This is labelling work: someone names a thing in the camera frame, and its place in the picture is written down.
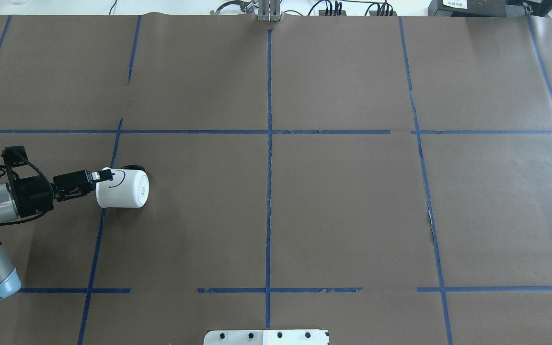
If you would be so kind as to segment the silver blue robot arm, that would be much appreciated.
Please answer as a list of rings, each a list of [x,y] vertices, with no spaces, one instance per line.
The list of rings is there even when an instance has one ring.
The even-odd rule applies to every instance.
[[[13,174],[0,184],[0,226],[26,223],[44,216],[54,202],[80,198],[96,190],[100,183],[113,181],[109,170],[74,171],[49,180],[43,175],[20,178]],[[21,289],[21,280],[0,240],[0,301]]]

